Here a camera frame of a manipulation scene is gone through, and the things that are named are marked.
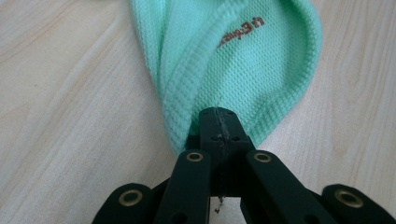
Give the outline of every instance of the wooden table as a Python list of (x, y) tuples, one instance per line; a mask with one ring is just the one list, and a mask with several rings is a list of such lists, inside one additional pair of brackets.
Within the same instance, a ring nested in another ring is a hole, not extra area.
[[(259, 146), (315, 192), (354, 186), (396, 216), (396, 1), (314, 0), (308, 91)], [(90, 223), (174, 167), (127, 0), (0, 0), (0, 223)], [(243, 223), (226, 199), (211, 223)]]

